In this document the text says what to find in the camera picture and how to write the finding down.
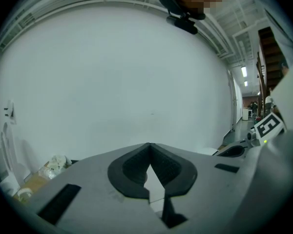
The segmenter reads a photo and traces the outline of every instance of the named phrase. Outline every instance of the floor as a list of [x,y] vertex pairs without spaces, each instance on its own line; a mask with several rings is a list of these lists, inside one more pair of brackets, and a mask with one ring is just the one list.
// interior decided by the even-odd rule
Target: floor
[[223,141],[223,145],[227,146],[233,142],[245,139],[248,133],[248,130],[254,126],[254,121],[252,120],[239,120],[236,124],[235,131],[229,133]]

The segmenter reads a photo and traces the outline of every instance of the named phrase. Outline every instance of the person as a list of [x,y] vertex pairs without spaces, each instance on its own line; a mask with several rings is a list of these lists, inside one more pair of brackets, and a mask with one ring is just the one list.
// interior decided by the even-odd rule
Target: person
[[271,98],[271,103],[270,103],[270,107],[269,107],[270,112],[268,112],[265,116],[267,116],[269,113],[274,113],[274,114],[277,115],[280,119],[283,119],[283,118],[282,118],[282,115],[281,115],[281,113],[280,113],[280,111],[279,111],[279,109],[277,108],[277,105],[275,104],[275,102],[274,102],[274,100],[273,100],[273,98],[272,98],[271,96],[268,96],[268,97]]
[[[222,0],[176,0],[189,13],[203,13],[204,8],[210,8],[213,3]],[[287,15],[275,0],[257,0],[261,3],[274,34],[287,63],[293,65],[293,25]]]
[[251,101],[250,105],[248,106],[248,109],[251,110],[253,113],[253,102]]
[[257,108],[258,108],[257,102],[254,101],[253,102],[253,117],[257,116]]
[[266,97],[265,99],[265,114],[264,117],[266,117],[268,114],[272,112],[273,108],[273,99],[271,97],[272,94],[272,88],[269,88],[270,95]]
[[283,77],[287,75],[288,71],[289,71],[289,67],[288,67],[288,64],[287,64],[287,61],[285,59],[283,59],[280,64],[280,69],[281,69],[281,72],[282,72],[282,75]]

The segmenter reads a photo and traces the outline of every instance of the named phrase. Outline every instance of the ceiling light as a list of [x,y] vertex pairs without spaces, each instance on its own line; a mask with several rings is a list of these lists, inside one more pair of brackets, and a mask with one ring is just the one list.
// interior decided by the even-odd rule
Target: ceiling light
[[241,70],[242,70],[243,77],[247,77],[248,73],[246,72],[246,67],[245,66],[242,67]]

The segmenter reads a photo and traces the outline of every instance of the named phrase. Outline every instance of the clutter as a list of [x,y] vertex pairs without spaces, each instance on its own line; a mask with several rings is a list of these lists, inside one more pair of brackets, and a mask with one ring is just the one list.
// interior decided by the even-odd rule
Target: clutter
[[254,119],[254,125],[256,125],[258,122],[260,122],[262,120],[262,118],[261,117],[256,117],[255,119]]
[[29,180],[21,187],[13,198],[22,203],[26,203],[29,197],[36,193],[42,186],[51,179],[62,173],[66,168],[72,165],[72,161],[63,155],[54,155],[50,161],[42,166],[38,172],[34,173]]
[[25,203],[33,194],[33,191],[30,188],[22,188],[17,192],[19,197],[19,202]]

